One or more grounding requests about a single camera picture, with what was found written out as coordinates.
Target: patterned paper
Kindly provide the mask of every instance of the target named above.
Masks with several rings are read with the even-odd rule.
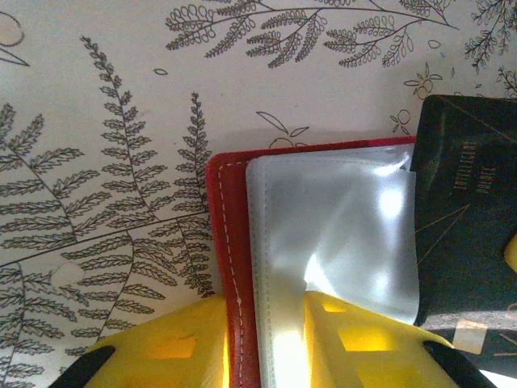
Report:
[[[432,94],[517,98],[516,18],[514,0],[4,0],[0,385],[47,386],[221,291],[211,155],[415,135]]]

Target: yellow plastic object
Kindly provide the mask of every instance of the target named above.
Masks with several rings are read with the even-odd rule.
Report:
[[[504,250],[504,260],[508,265],[517,272],[517,234],[513,237],[510,243]]]
[[[116,350],[86,388],[228,388],[226,322],[215,296],[99,341]]]
[[[451,346],[418,327],[323,293],[305,295],[311,388],[457,388],[424,349],[426,340]]]

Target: dark green book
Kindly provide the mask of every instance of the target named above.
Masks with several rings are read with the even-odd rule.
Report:
[[[517,377],[517,273],[502,255],[517,231],[517,101],[427,98],[411,170],[416,324],[479,369]]]

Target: red notebook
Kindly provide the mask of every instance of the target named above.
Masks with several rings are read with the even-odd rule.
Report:
[[[294,154],[410,144],[414,137],[349,141],[327,145],[218,154],[206,170],[213,240],[229,324],[230,388],[259,388],[259,353],[255,327],[246,166],[264,155]]]

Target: black plastic part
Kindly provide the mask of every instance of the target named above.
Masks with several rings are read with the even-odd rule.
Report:
[[[423,347],[460,388],[497,388],[457,350],[435,341]]]
[[[103,346],[84,354],[49,388],[83,388],[114,352],[114,347]]]

